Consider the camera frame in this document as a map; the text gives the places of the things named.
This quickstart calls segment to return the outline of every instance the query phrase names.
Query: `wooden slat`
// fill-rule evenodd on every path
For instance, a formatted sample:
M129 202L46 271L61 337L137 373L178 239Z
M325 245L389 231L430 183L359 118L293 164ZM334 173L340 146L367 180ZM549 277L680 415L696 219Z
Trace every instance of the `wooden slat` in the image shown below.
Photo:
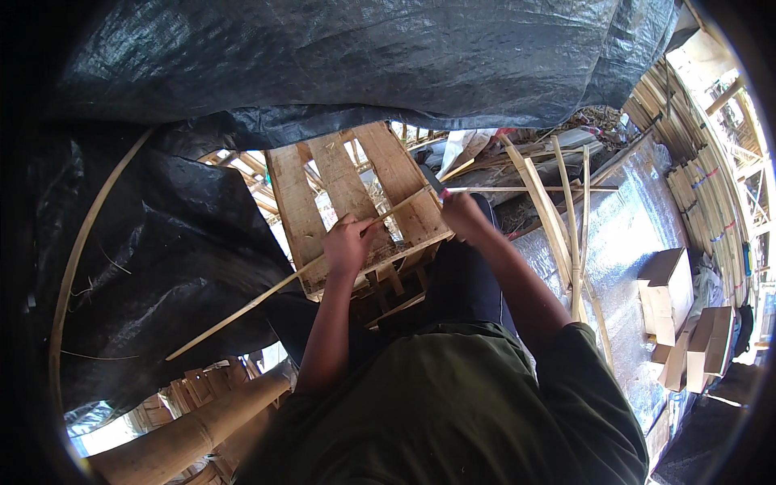
M353 128L353 132L372 162L392 206L427 185L415 161L385 123L358 126ZM398 211L396 221L407 246L415 246L449 230L442 221L435 196L430 193Z
M270 150L267 168L294 264L301 268L323 254L321 242L326 228L307 184L296 145ZM314 285L326 277L327 271L322 262L311 268L303 281Z
M213 388L213 393L216 394L216 398L222 397L229 392L229 383L227 382L226 370L213 369L209 372L205 372L207 376L207 382L210 387Z
M339 133L315 138L307 142L315 159L321 178L326 185L331 205L338 218L351 213L356 219L377 218L378 213L366 191L355 166L345 150ZM395 252L396 245L383 224L372 243L372 254L366 265L384 259L386 253Z

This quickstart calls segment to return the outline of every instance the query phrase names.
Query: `hand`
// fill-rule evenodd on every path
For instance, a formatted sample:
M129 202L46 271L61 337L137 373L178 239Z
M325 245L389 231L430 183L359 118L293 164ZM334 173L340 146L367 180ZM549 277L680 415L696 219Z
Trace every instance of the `hand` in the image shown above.
M371 217L356 220L353 214L347 213L326 234L323 246L330 274L341 273L353 278L358 275L381 226L381 224L370 226L373 220Z
M476 200L467 193L456 193L445 197L442 219L456 232L461 241L474 244L478 237L493 229Z

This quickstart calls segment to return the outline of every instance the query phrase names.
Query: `silver insulation sheet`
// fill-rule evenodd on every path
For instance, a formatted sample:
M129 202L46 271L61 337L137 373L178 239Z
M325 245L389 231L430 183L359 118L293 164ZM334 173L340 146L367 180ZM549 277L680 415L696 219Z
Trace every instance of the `silver insulation sheet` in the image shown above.
M688 245L681 214L663 177L669 166L668 149L646 140L601 183L617 185L617 192L591 193L585 272L601 303L615 377L645 433L660 414L670 391L657 382L660 366L650 362L652 346L644 334L636 276L656 251ZM580 224L582 203L575 210ZM534 230L515 240L514 246L568 306L545 231ZM593 307L585 292L583 297L603 352Z

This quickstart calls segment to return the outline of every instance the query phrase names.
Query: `black plastic sheet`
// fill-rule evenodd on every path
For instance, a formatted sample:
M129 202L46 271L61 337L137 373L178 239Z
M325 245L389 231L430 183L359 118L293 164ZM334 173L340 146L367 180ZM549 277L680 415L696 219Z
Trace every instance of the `black plastic sheet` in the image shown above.
M108 174L144 130L122 123L54 129L41 136L32 153L38 280L28 306L41 345L47 343L81 222ZM185 145L181 140L188 137L160 130L140 149L108 195L84 247L62 349L129 358L61 356L62 398L72 434L131 410L186 370L272 344L277 337L270 325L306 324L317 310L294 282L179 358L165 361L292 272L239 173L164 151Z
M123 0L85 33L50 115L218 113L253 149L385 119L550 127L622 106L677 17L673 0Z

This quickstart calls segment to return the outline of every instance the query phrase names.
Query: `bamboo bundle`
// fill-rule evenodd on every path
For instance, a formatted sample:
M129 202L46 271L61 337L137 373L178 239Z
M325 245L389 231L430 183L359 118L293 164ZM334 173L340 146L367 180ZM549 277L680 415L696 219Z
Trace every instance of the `bamboo bundle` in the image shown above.
M722 273L725 297L740 307L746 297L741 223L733 210L722 171L713 163L704 149L697 159L687 163L684 173L692 184L708 225L708 239L712 243L713 258Z
M750 239L750 217L732 160L710 128L708 116L676 71L659 61L641 78L625 104L638 128L655 128L674 160L667 182L683 214L693 247L711 255L737 307L747 296L743 245Z
M692 186L684 170L670 171L666 180L684 218L684 225L688 229L692 247L698 251L703 251L711 258L713 254L711 234L708 232L706 219L701 212L695 194L692 192Z

